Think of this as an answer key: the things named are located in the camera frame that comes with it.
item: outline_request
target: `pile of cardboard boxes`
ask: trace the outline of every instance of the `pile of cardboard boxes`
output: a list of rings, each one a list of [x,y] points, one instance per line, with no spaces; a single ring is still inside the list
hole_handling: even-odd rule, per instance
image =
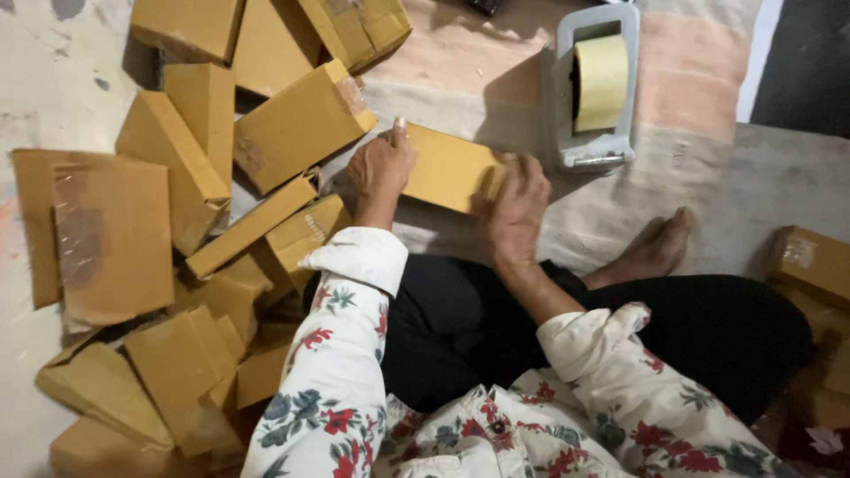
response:
[[[60,303],[68,341],[36,383],[81,415],[61,474],[239,468],[300,320],[264,313],[300,304],[298,261],[352,222],[311,168],[376,126],[350,72],[410,32],[400,0],[136,0],[132,33],[168,65],[116,154],[13,151],[33,303]],[[235,122],[238,89],[269,99]],[[407,195],[465,213],[496,190],[495,152],[409,131]],[[229,224],[234,162],[264,198]]]
[[[805,314],[818,346],[814,362],[791,382],[790,418],[850,428],[850,244],[788,226],[771,256],[768,277]]]

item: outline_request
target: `bare foot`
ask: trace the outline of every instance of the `bare foot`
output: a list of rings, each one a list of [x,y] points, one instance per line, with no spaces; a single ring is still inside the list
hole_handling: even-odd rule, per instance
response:
[[[584,276],[582,281],[587,288],[593,290],[621,282],[663,277],[673,272],[688,251],[694,212],[681,207],[663,227],[659,225],[658,218],[650,221],[620,257]]]

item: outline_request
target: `person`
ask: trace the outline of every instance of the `person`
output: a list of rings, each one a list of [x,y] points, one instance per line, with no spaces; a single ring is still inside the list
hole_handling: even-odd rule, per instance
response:
[[[811,331],[760,283],[667,276],[689,209],[580,279],[536,261],[551,186],[506,155],[473,199],[493,268],[408,257],[414,163],[402,120],[354,154],[354,226],[302,261],[321,275],[243,477],[795,475],[747,425]]]

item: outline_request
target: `shirt sleeve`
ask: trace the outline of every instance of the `shirt sleeve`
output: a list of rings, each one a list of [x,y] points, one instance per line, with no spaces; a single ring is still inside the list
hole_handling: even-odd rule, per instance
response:
[[[302,261],[322,270],[320,285],[242,478],[370,474],[387,417],[380,362],[389,294],[406,260],[392,233],[349,227]]]
[[[648,323],[645,305],[626,304],[562,314],[537,329],[597,441],[623,468],[648,478],[797,476],[709,390],[644,349],[634,333]]]

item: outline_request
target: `white floral shirt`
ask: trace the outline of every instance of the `white floral shirt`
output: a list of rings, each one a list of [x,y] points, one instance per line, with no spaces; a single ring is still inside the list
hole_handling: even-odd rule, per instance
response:
[[[243,478],[796,476],[711,392],[644,349],[642,304],[553,317],[537,330],[552,368],[430,415],[411,410],[386,396],[380,366],[406,259],[391,233],[358,227],[304,259],[321,282]]]

